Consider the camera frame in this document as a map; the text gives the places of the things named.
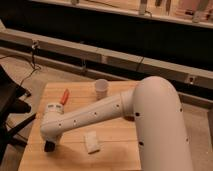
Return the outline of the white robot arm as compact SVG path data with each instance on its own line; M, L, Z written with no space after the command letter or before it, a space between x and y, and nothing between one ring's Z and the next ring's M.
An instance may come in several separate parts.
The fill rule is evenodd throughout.
M132 116L143 171L193 171L183 108L175 87L149 76L127 91L65 113L57 103L46 106L40 133L55 144L63 133L91 124Z

